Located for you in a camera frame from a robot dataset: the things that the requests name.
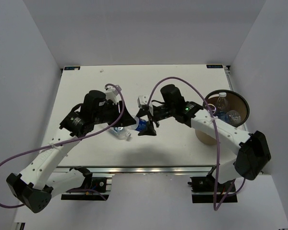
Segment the clear bottle green white label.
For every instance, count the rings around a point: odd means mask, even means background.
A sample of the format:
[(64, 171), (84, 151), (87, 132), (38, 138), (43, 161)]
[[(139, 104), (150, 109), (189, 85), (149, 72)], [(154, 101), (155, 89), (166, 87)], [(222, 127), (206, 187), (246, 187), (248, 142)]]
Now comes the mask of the clear bottle green white label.
[(120, 140), (128, 140), (131, 137), (129, 130), (124, 127), (111, 127), (109, 131), (115, 138)]

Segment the clear bottle white cap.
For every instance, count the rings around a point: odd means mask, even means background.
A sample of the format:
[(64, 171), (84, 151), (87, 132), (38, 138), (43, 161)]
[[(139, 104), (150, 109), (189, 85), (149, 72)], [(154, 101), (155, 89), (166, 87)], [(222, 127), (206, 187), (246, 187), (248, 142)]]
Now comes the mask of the clear bottle white cap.
[(209, 103), (208, 105), (205, 105), (204, 108), (207, 111), (211, 110), (212, 114), (216, 113), (216, 107), (213, 104), (211, 104), (211, 103)]

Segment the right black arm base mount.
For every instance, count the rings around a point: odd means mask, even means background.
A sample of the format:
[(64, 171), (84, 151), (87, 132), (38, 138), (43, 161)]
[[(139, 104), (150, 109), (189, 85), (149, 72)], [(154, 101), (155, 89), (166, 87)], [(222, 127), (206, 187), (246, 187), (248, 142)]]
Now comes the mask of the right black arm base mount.
[[(188, 186), (192, 193), (192, 203), (194, 204), (213, 204), (214, 202), (214, 182), (210, 176), (211, 169), (214, 167), (190, 167), (190, 180)], [(219, 203), (230, 188), (232, 181), (220, 184), (218, 182), (216, 190), (216, 203)], [(233, 185), (223, 203), (237, 203), (238, 198), (235, 194), (236, 187)]]

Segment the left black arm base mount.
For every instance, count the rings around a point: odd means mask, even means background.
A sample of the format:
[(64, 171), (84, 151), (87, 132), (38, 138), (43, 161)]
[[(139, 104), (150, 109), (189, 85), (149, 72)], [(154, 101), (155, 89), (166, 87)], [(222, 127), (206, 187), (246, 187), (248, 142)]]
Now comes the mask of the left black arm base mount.
[(78, 166), (75, 169), (84, 176), (84, 181), (80, 187), (69, 190), (61, 195), (61, 200), (70, 201), (107, 201), (110, 193), (109, 177), (94, 177), (87, 168)]

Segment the clear bottle dark blue label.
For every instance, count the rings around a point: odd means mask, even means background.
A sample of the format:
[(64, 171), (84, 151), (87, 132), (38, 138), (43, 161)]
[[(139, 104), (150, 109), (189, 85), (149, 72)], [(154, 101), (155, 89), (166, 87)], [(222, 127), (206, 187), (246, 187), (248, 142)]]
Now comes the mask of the clear bottle dark blue label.
[(230, 110), (227, 113), (219, 112), (218, 114), (216, 114), (216, 116), (220, 120), (222, 120), (222, 121), (224, 121), (224, 122), (226, 122), (232, 126), (237, 125), (241, 122), (241, 116), (236, 110)]

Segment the clear bottle light blue label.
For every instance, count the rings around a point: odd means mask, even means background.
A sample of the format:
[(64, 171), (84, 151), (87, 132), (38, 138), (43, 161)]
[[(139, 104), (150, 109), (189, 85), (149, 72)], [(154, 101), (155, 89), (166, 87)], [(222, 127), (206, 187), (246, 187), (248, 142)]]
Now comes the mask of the clear bottle light blue label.
[(229, 102), (227, 100), (227, 93), (220, 92), (216, 101), (216, 111), (218, 113), (227, 113), (229, 110)]

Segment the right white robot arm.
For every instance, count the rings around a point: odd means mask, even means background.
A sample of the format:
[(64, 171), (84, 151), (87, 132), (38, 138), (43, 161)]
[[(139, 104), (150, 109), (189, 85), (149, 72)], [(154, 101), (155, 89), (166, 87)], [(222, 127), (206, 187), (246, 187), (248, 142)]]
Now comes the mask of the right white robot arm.
[(211, 117), (201, 105), (184, 100), (173, 84), (162, 87), (161, 94), (164, 100), (161, 106), (153, 106), (148, 96), (138, 97), (140, 110), (137, 115), (146, 115), (149, 119), (146, 128), (139, 133), (141, 136), (155, 136), (154, 127), (158, 126), (158, 122), (173, 117), (177, 122), (217, 139), (236, 155), (235, 159), (210, 170), (206, 177), (211, 190), (218, 191), (226, 182), (240, 177), (253, 181), (271, 160), (267, 140), (262, 132), (252, 134)]

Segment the small bottle blue cap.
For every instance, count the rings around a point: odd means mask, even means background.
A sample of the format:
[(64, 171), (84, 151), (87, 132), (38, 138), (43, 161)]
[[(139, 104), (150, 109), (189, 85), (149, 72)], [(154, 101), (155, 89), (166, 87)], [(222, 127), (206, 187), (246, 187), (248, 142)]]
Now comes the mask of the small bottle blue cap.
[(134, 116), (133, 118), (136, 121), (136, 123), (128, 126), (127, 127), (128, 130), (135, 130), (135, 131), (141, 132), (142, 130), (146, 128), (147, 123), (148, 123), (146, 120), (142, 118), (138, 118), (137, 116)]

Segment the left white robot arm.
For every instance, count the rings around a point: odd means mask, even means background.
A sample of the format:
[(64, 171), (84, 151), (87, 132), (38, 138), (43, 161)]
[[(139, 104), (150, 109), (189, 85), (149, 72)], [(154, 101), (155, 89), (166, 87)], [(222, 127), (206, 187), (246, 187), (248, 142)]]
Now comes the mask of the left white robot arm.
[(59, 129), (37, 157), (18, 174), (11, 173), (6, 182), (13, 195), (33, 213), (42, 211), (51, 198), (70, 190), (87, 191), (92, 187), (93, 174), (85, 167), (72, 167), (63, 175), (51, 174), (68, 153), (95, 125), (129, 126), (135, 121), (126, 111), (119, 86), (106, 86), (105, 91), (91, 90), (82, 103), (74, 106), (61, 121)]

